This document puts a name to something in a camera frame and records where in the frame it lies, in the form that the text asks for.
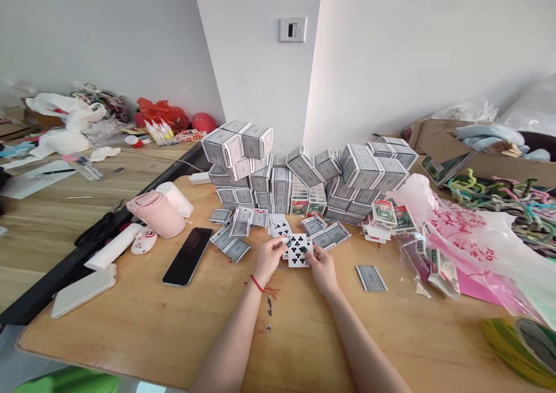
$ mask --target black phone screen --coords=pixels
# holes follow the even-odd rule
[[[193,228],[162,278],[162,283],[187,286],[212,235],[213,231],[211,229]]]

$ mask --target white wall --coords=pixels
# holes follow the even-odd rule
[[[317,152],[556,69],[554,0],[321,0],[305,126]]]
[[[91,82],[224,122],[196,0],[0,0],[0,105],[17,105],[6,78]]]
[[[273,127],[273,153],[301,144],[319,0],[197,0],[227,120]],[[280,43],[279,18],[307,17],[305,43]]]

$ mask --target smartphone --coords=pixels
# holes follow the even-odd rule
[[[50,316],[60,318],[116,284],[116,265],[95,271],[62,289],[56,295]]]
[[[187,286],[197,270],[212,235],[213,231],[209,228],[193,228],[162,278],[162,283]]]

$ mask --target red plastic bag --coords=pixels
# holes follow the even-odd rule
[[[139,111],[150,122],[160,123],[165,121],[174,132],[185,130],[189,126],[189,119],[185,111],[178,106],[168,105],[168,101],[158,101],[153,104],[148,99],[139,98],[137,103],[139,104]]]

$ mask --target pen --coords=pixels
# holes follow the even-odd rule
[[[44,172],[43,174],[66,173],[69,171],[75,171],[75,169],[56,170],[53,172]]]

